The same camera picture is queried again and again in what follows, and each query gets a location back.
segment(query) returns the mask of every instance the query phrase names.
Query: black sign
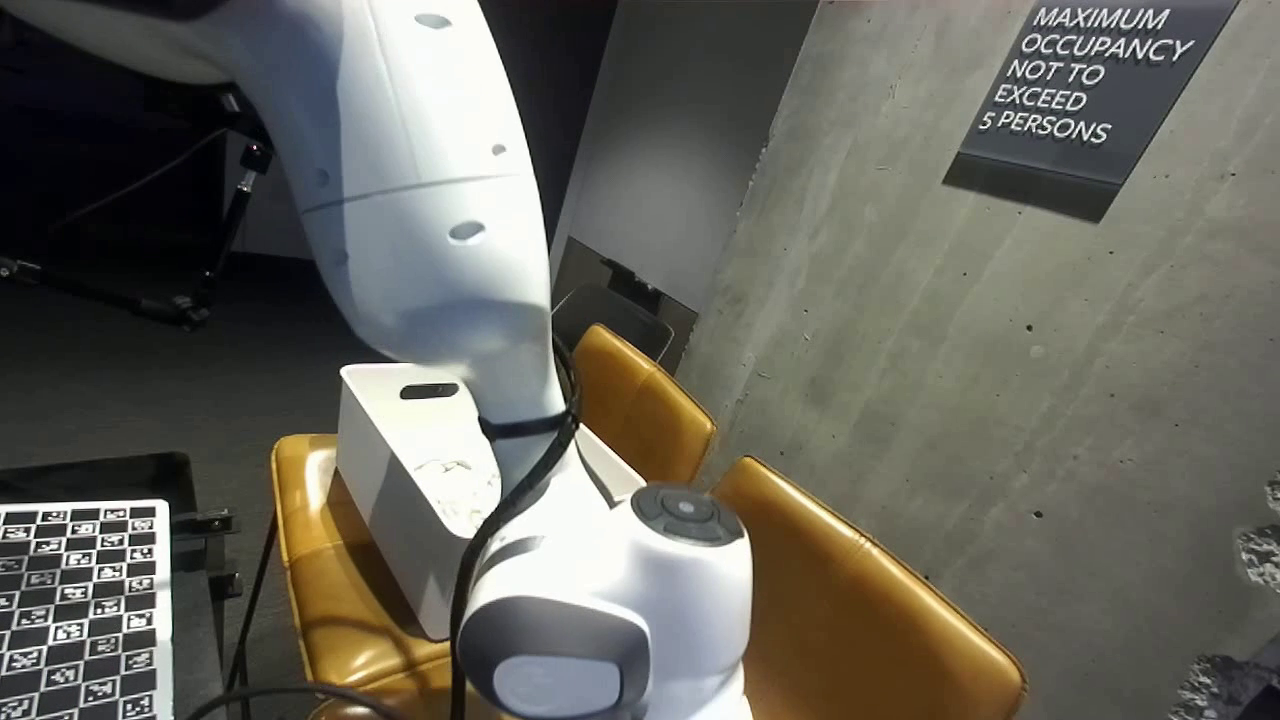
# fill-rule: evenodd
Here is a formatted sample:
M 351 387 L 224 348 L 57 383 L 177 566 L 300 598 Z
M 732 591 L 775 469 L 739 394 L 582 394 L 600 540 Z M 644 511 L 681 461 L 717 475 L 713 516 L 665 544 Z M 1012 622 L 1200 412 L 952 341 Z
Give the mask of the black sign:
M 1241 0 L 1041 0 L 945 185 L 1104 219 Z

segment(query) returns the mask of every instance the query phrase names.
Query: brown leather chair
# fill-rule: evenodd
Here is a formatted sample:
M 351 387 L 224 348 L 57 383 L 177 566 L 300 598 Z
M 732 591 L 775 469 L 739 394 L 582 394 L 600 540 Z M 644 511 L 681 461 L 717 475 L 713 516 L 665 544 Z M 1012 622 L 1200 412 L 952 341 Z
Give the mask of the brown leather chair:
M 305 676 L 386 701 L 404 720 L 448 718 L 448 643 L 421 637 L 367 524 L 339 475 L 305 475 L 334 437 L 284 437 L 271 448 L 276 548 Z M 315 718 L 371 718 L 358 703 L 321 703 Z
M 572 352 L 583 424 L 644 481 L 692 484 L 713 445 L 713 418 L 640 348 L 591 326 Z
M 739 461 L 717 498 L 758 544 L 758 720 L 1009 720 L 1020 707 L 1020 667 L 971 622 L 761 461 Z

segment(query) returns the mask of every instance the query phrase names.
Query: maximum occupancy sign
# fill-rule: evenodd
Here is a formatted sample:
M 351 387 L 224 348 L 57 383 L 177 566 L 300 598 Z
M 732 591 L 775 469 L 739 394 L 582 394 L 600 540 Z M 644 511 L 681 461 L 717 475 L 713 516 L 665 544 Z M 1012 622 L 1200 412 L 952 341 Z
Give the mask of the maximum occupancy sign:
M 947 185 L 1101 219 L 1236 0 L 1041 0 Z

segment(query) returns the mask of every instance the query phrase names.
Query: white box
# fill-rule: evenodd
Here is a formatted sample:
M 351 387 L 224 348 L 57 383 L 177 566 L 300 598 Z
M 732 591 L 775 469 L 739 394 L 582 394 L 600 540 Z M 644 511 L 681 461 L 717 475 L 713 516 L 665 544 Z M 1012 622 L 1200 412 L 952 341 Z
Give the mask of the white box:
M 502 500 L 481 408 L 448 369 L 350 366 L 339 380 L 339 481 L 424 637 L 448 641 L 462 551 Z

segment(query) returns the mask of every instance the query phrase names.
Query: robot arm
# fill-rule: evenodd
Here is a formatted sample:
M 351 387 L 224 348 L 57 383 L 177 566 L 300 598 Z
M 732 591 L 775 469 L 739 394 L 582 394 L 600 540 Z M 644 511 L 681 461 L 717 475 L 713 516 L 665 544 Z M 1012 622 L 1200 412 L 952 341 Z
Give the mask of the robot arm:
M 238 84 L 350 326 L 392 361 L 457 373 L 487 424 L 565 418 L 539 198 L 477 0 L 0 10 L 144 78 Z M 505 490 L 548 445 L 552 429 L 495 440 Z M 457 637 L 470 679 L 518 718 L 748 718 L 748 548 L 726 516 L 681 509 L 665 492 L 608 509 L 565 453 L 484 548 Z

